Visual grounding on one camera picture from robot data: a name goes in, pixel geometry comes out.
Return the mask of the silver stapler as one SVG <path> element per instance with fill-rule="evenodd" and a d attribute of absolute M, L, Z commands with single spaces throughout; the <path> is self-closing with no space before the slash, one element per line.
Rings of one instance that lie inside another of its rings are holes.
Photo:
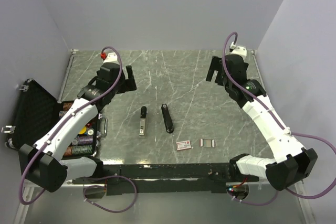
<path fill-rule="evenodd" d="M 147 117 L 147 107 L 142 106 L 140 111 L 140 127 L 139 136 L 144 137 L 146 132 L 146 117 Z"/>

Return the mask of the black stapler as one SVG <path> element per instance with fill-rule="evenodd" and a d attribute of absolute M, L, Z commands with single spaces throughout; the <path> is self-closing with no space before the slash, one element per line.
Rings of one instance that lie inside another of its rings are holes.
<path fill-rule="evenodd" d="M 163 121 L 164 121 L 166 132 L 171 134 L 171 133 L 174 132 L 174 126 L 173 126 L 173 121 L 172 121 L 171 115 L 169 113 L 169 109 L 168 109 L 167 104 L 162 104 L 161 105 L 161 111 L 162 111 L 162 115 L 163 115 Z"/>

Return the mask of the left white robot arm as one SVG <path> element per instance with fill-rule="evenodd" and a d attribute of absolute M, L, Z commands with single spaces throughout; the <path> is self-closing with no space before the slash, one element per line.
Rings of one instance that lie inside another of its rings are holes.
<path fill-rule="evenodd" d="M 122 70 L 115 61 L 105 62 L 97 75 L 82 88 L 68 112 L 40 140 L 19 149 L 22 180 L 55 192 L 67 180 L 86 177 L 97 183 L 103 178 L 103 162 L 95 157 L 63 160 L 64 153 L 86 123 L 95 118 L 116 94 L 137 88 L 131 66 Z"/>

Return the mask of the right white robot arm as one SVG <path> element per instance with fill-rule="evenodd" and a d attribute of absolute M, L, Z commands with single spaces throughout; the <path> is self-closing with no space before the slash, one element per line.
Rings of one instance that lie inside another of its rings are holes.
<path fill-rule="evenodd" d="M 314 149 L 305 148 L 285 127 L 272 107 L 262 85 L 247 78 L 248 63 L 240 55 L 229 54 L 224 59 L 213 56 L 206 76 L 223 86 L 229 97 L 252 119 L 269 145 L 273 158 L 240 154 L 230 159 L 229 175 L 235 181 L 246 176 L 268 180 L 277 191 L 282 191 L 308 177 L 317 161 Z"/>

